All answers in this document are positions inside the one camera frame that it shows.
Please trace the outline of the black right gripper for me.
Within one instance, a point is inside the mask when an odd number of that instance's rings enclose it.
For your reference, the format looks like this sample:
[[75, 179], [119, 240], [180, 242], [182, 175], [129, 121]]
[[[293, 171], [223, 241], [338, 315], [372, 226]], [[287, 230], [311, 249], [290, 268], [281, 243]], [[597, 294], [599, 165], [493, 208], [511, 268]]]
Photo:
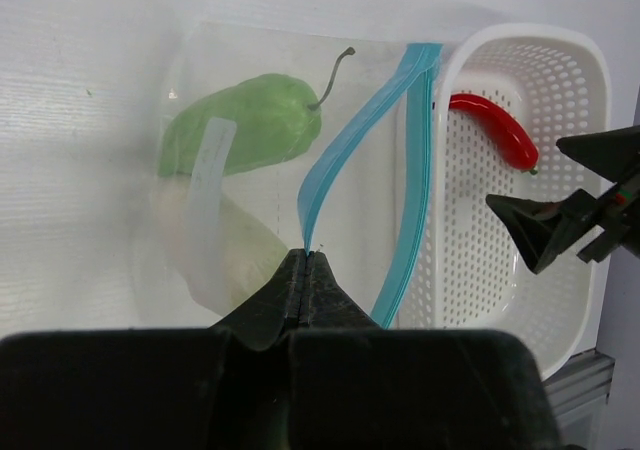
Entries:
[[505, 225], [526, 267], [540, 273], [594, 227], [602, 233], [578, 254], [602, 262], [623, 247], [639, 257], [639, 126], [560, 138], [569, 159], [614, 184], [596, 198], [578, 189], [558, 202], [489, 194], [486, 203]]

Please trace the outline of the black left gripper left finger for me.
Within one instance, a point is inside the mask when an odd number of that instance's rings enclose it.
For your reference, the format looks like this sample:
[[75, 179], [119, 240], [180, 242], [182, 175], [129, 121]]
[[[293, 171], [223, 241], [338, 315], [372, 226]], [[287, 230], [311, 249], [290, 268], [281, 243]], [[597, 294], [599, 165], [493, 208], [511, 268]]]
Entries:
[[4, 449], [204, 449], [230, 329], [51, 331], [1, 341]]

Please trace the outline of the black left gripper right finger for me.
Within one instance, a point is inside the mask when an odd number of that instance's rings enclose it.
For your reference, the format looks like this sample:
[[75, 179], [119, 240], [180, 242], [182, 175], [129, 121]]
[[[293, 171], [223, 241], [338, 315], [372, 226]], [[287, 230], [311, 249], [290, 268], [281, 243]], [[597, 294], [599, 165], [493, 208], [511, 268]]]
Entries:
[[496, 330], [323, 328], [292, 333], [294, 449], [558, 449], [535, 359]]

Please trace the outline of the red toy chili pepper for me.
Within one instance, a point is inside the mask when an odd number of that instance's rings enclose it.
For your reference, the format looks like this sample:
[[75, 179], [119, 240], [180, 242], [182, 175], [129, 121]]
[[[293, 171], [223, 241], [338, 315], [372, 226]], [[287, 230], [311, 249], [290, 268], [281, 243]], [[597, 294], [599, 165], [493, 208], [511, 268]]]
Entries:
[[451, 96], [449, 109], [477, 120], [506, 164], [520, 172], [537, 173], [537, 147], [524, 127], [501, 106], [483, 96], [457, 93]]

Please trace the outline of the white toy radish green top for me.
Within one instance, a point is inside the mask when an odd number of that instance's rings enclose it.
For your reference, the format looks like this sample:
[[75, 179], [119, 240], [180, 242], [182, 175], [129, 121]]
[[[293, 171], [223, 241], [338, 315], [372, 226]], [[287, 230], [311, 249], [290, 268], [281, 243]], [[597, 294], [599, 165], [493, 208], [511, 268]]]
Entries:
[[169, 261], [191, 298], [225, 316], [271, 279], [288, 248], [259, 219], [222, 195], [215, 224], [196, 225], [206, 237], [215, 236], [213, 249], [198, 249], [187, 231], [190, 184], [188, 176], [159, 180], [152, 193], [153, 214]]

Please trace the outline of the clear zip top bag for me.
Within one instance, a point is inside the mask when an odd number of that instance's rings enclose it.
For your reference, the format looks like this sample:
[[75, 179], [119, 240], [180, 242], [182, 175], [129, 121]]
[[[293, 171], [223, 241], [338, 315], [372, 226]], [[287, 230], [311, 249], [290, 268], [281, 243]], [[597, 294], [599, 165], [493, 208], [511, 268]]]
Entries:
[[[343, 59], [322, 106], [310, 149], [287, 162], [226, 175], [236, 124], [209, 120], [190, 175], [157, 174], [163, 135], [197, 100], [267, 73], [308, 83], [320, 96]], [[210, 252], [222, 195], [259, 219], [288, 251], [324, 254], [340, 287], [378, 325], [394, 325], [417, 266], [426, 227], [434, 153], [436, 82], [444, 55], [437, 42], [374, 41], [200, 24], [173, 62], [162, 99], [159, 146], [149, 184], [150, 221], [141, 247], [135, 298], [148, 326], [202, 326], [224, 316], [198, 305], [169, 261], [152, 208], [161, 179], [191, 179], [188, 239]]]

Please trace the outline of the green toy pepper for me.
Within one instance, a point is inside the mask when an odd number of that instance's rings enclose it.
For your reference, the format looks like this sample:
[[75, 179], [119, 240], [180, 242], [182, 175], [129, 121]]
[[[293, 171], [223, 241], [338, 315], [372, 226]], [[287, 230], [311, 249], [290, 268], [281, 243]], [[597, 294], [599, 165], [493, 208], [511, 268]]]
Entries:
[[322, 128], [322, 106], [338, 69], [352, 47], [339, 54], [324, 93], [318, 96], [304, 80], [267, 73], [207, 95], [169, 123], [162, 140], [157, 174], [190, 175], [212, 118], [236, 124], [225, 166], [234, 175], [290, 161], [306, 153]]

